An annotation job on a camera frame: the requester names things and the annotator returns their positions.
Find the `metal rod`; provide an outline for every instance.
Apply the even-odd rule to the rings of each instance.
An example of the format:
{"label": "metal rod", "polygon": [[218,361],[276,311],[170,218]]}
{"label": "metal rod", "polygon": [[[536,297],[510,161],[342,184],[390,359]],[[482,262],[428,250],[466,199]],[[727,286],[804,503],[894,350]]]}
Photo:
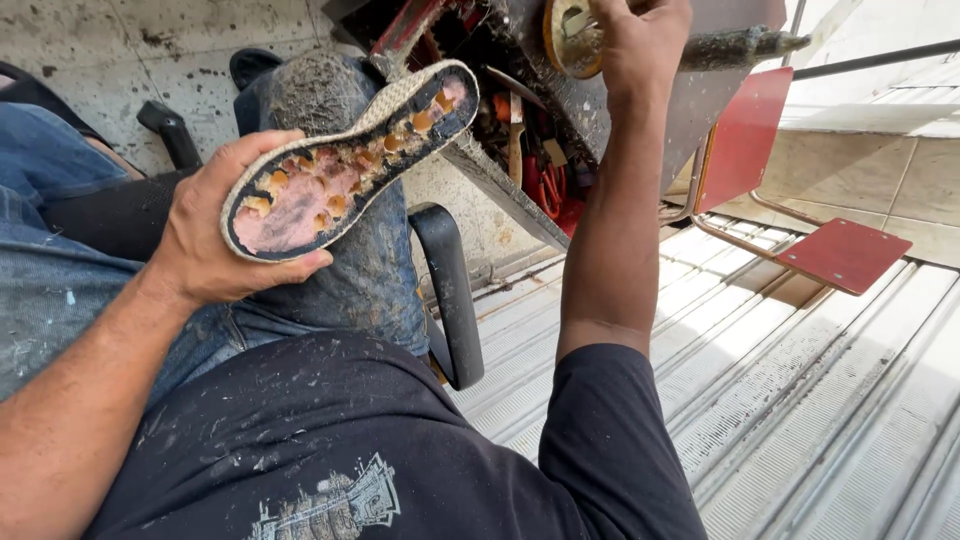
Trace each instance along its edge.
{"label": "metal rod", "polygon": [[[800,20],[804,18],[804,10],[806,9],[806,0],[800,0],[797,2],[797,9],[793,11],[793,22],[790,23],[790,34],[794,36],[800,31]],[[783,63],[780,64],[782,67],[786,67],[790,64],[790,58],[793,56],[793,53],[787,53],[783,57]]]}
{"label": "metal rod", "polygon": [[764,208],[766,208],[766,209],[771,209],[771,210],[773,210],[773,211],[776,212],[776,213],[781,213],[781,214],[784,214],[784,215],[788,215],[788,216],[790,216],[790,217],[792,217],[792,218],[794,218],[794,219],[799,219],[800,221],[803,221],[804,223],[808,223],[808,224],[810,224],[810,225],[813,225],[814,227],[823,227],[824,224],[826,223],[825,221],[821,221],[821,220],[813,217],[812,215],[807,215],[807,214],[805,214],[805,213],[803,213],[803,212],[801,212],[801,211],[794,210],[794,209],[789,209],[789,208],[787,208],[787,207],[785,207],[785,206],[778,205],[777,203],[774,203],[774,202],[772,202],[772,201],[768,201],[768,200],[764,199],[763,197],[760,197],[760,196],[756,193],[756,190],[755,190],[755,189],[752,189],[752,190],[750,191],[750,198],[753,199],[755,203],[757,203],[758,205],[760,205],[760,206],[762,206],[762,207],[764,207]]}
{"label": "metal rod", "polygon": [[690,187],[686,191],[686,203],[677,213],[668,215],[660,219],[660,226],[670,225],[678,222],[693,213],[693,207],[697,204],[697,192],[700,191],[700,178],[704,173],[704,145],[697,147],[697,153],[693,155],[693,168],[690,172]]}
{"label": "metal rod", "polygon": [[882,55],[873,55],[871,57],[828,63],[827,65],[818,65],[816,67],[808,67],[807,69],[798,69],[793,74],[793,80],[802,81],[803,79],[812,79],[814,77],[823,77],[825,75],[834,75],[836,73],[846,73],[848,71],[865,69],[867,67],[876,67],[878,65],[886,65],[888,63],[897,63],[899,61],[911,61],[927,57],[936,57],[955,53],[957,51],[960,51],[960,39],[943,41],[940,43],[933,43],[932,45],[924,45],[910,49],[902,49],[892,53],[883,53]]}
{"label": "metal rod", "polygon": [[748,251],[756,255],[757,257],[765,258],[767,260],[773,260],[777,258],[777,254],[775,254],[770,250],[765,250],[763,248],[755,246],[754,244],[751,244],[746,240],[741,240],[740,238],[724,233],[719,229],[714,229],[710,225],[707,225],[707,222],[705,222],[704,219],[699,214],[691,214],[690,221],[693,222],[693,225],[695,225],[697,229],[700,229],[704,233],[707,233],[710,236],[713,236],[715,238],[720,238],[721,240],[727,242],[728,244],[732,244],[742,250]]}

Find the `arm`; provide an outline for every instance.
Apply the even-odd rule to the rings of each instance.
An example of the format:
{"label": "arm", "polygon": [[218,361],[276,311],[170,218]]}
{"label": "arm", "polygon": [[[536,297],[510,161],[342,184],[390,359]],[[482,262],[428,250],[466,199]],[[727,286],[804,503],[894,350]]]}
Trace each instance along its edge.
{"label": "arm", "polygon": [[604,28],[610,142],[564,268],[559,361],[592,343],[649,354],[657,304],[658,202],[673,78],[690,27],[687,0],[641,16],[593,0]]}
{"label": "arm", "polygon": [[246,166],[301,137],[244,137],[181,182],[153,258],[76,342],[0,404],[0,537],[79,537],[187,318],[204,304],[302,282],[332,261],[323,251],[282,264],[244,261],[220,236],[220,208]]}

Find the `worn shoe sole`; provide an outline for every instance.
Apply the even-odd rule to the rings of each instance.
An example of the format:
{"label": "worn shoe sole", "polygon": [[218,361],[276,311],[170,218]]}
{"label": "worn shoe sole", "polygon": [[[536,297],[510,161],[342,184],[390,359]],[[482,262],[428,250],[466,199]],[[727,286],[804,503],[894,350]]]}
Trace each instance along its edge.
{"label": "worn shoe sole", "polygon": [[292,142],[248,167],[224,202],[224,240],[265,262],[329,245],[400,174],[462,133],[478,102],[476,79],[459,61],[386,86],[349,131]]}

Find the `grinding wheel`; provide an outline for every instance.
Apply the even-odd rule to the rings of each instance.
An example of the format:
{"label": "grinding wheel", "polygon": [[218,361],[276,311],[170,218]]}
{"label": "grinding wheel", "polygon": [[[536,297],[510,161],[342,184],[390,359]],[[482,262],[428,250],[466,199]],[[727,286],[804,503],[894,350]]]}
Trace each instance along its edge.
{"label": "grinding wheel", "polygon": [[575,79],[589,79],[600,73],[600,46],[603,31],[586,29],[567,37],[564,22],[589,12],[588,0],[547,0],[543,15],[543,42],[546,56],[561,73]]}

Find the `black shoe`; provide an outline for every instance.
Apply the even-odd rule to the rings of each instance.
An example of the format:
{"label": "black shoe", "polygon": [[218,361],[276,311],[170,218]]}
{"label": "black shoe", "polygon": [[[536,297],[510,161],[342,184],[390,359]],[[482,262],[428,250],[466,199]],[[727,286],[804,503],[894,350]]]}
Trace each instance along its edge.
{"label": "black shoe", "polygon": [[39,79],[20,69],[0,61],[0,75],[10,77],[13,82],[9,86],[0,88],[0,102],[23,103],[43,107],[53,114],[59,116],[64,122],[70,124],[73,129],[80,132],[83,136],[92,136],[112,149],[106,139],[95,132],[93,128],[86,124],[77,116],[70,106],[50,89],[49,86],[41,83]]}
{"label": "black shoe", "polygon": [[241,49],[230,57],[230,77],[241,92],[257,77],[269,73],[283,63],[283,59],[263,49]]}

